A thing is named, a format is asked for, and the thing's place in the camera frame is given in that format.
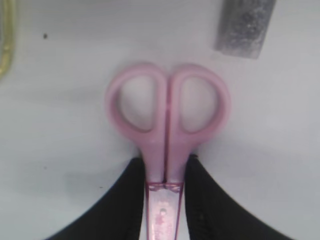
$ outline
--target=metal object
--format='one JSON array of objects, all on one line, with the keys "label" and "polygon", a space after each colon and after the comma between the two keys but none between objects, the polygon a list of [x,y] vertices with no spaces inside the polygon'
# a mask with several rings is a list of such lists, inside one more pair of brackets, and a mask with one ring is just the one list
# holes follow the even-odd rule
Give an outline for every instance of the metal object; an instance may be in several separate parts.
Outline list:
[{"label": "metal object", "polygon": [[257,59],[276,0],[227,0],[218,50],[225,55]]}]

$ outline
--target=white surface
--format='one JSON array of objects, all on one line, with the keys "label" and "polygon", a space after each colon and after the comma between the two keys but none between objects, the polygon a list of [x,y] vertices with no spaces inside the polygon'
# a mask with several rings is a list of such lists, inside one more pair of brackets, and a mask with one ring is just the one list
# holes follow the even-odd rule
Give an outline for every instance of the white surface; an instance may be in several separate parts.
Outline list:
[{"label": "white surface", "polygon": [[[15,60],[0,82],[0,239],[48,237],[117,179],[136,149],[106,121],[103,94],[137,61],[219,74],[232,115],[200,148],[201,161],[260,219],[295,239],[320,239],[320,1],[278,0],[258,60],[212,50],[221,5],[20,1]],[[184,211],[179,232],[188,239]]]}]

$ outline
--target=glittery object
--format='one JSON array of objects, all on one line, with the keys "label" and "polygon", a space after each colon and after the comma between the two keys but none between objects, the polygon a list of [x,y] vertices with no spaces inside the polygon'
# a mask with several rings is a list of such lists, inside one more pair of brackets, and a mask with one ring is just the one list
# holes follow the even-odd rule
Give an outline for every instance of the glittery object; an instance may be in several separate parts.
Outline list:
[{"label": "glittery object", "polygon": [[228,1],[219,50],[226,55],[258,58],[276,0]]}]

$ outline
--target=scissors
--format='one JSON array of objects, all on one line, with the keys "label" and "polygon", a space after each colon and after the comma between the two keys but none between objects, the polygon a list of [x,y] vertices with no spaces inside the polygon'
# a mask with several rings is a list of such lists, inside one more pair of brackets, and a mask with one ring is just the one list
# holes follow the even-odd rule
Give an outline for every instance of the scissors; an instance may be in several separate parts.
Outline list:
[{"label": "scissors", "polygon": [[[120,90],[127,81],[148,76],[156,84],[153,127],[142,130],[129,123],[118,108]],[[187,79],[207,81],[215,89],[217,108],[209,123],[196,132],[187,131],[180,114],[182,86]],[[212,71],[195,64],[179,67],[171,77],[152,63],[131,66],[120,72],[105,94],[110,121],[140,149],[145,165],[147,239],[176,240],[186,163],[190,153],[226,124],[231,98],[226,84]]]}]

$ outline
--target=scissor handle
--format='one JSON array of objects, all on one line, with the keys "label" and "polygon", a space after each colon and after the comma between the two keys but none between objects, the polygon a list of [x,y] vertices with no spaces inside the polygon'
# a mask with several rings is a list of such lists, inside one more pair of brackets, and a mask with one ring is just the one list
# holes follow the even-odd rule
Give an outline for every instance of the scissor handle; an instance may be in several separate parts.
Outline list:
[{"label": "scissor handle", "polygon": [[[141,130],[129,123],[118,108],[120,90],[135,77],[148,76],[156,83],[156,111],[153,127]],[[110,83],[105,94],[106,112],[115,127],[140,148],[146,169],[146,180],[152,183],[163,181],[165,172],[165,134],[167,113],[168,78],[156,65],[142,63],[127,68]]]},{"label": "scissor handle", "polygon": [[[203,129],[188,132],[184,129],[180,115],[182,86],[189,78],[207,81],[217,94],[215,114]],[[212,71],[195,64],[181,66],[171,77],[169,83],[169,147],[166,178],[169,183],[181,183],[184,180],[185,165],[189,154],[199,144],[209,140],[227,122],[231,109],[231,98],[228,88]]]}]

